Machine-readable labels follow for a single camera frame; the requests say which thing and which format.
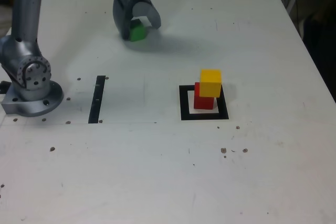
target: white table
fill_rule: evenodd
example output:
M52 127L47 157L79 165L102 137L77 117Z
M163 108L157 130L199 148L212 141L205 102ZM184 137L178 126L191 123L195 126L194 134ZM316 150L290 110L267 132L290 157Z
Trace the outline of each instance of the white table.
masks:
M335 223L336 105L281 1L152 1L161 35L123 43L113 0L43 0L39 45L71 101L0 109L0 223ZM229 120L181 121L201 68L222 70Z

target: cube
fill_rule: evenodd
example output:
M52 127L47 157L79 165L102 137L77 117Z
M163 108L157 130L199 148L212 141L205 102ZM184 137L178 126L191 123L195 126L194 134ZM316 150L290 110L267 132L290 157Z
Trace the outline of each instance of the cube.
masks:
M199 88L200 97L218 98L222 88L221 71L217 69L202 69Z
M214 98L213 97L200 97L199 88L200 88L199 82L196 82L195 92L194 92L194 109L212 110L214 108Z
M131 21L130 41L135 42L146 38L146 28L139 19Z

